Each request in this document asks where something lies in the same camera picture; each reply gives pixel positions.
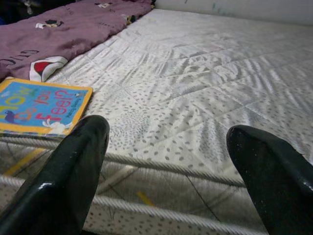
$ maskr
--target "mattress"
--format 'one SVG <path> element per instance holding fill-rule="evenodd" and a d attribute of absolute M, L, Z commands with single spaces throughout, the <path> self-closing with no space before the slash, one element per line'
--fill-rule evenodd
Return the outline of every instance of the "mattress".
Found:
<path fill-rule="evenodd" d="M 245 187 L 228 184 L 241 178 L 227 153 L 226 133 L 236 124 L 269 131 L 313 163 L 312 62 L 312 27 L 158 9 L 73 59 L 48 82 L 92 86 L 86 115 L 108 120 L 108 154 L 133 164 L 104 164 L 86 228 L 236 234 L 231 225 L 237 234 L 263 233 Z M 2 143 L 1 173 L 26 179 L 50 153 L 36 151 Z M 137 160 L 150 169 L 134 166 Z M 224 182 L 197 177 L 199 172 Z M 21 183 L 3 182 L 13 188 Z M 103 198 L 116 200 L 113 211 Z M 122 209 L 126 202 L 167 211 L 158 216 Z M 170 211 L 178 222 L 165 216 Z M 213 222 L 225 229 L 210 227 Z"/>

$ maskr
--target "children's book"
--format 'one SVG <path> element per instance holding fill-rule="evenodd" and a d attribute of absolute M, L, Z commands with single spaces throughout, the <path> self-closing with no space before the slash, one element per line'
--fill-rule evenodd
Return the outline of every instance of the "children's book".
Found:
<path fill-rule="evenodd" d="M 0 83 L 0 133 L 64 137 L 82 116 L 91 87 L 9 77 Z"/>

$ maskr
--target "purple blanket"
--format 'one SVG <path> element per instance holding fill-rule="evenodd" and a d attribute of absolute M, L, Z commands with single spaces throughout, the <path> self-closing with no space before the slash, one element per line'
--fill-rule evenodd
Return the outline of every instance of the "purple blanket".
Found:
<path fill-rule="evenodd" d="M 46 81 L 151 10 L 151 0 L 84 0 L 0 26 L 0 80 Z"/>

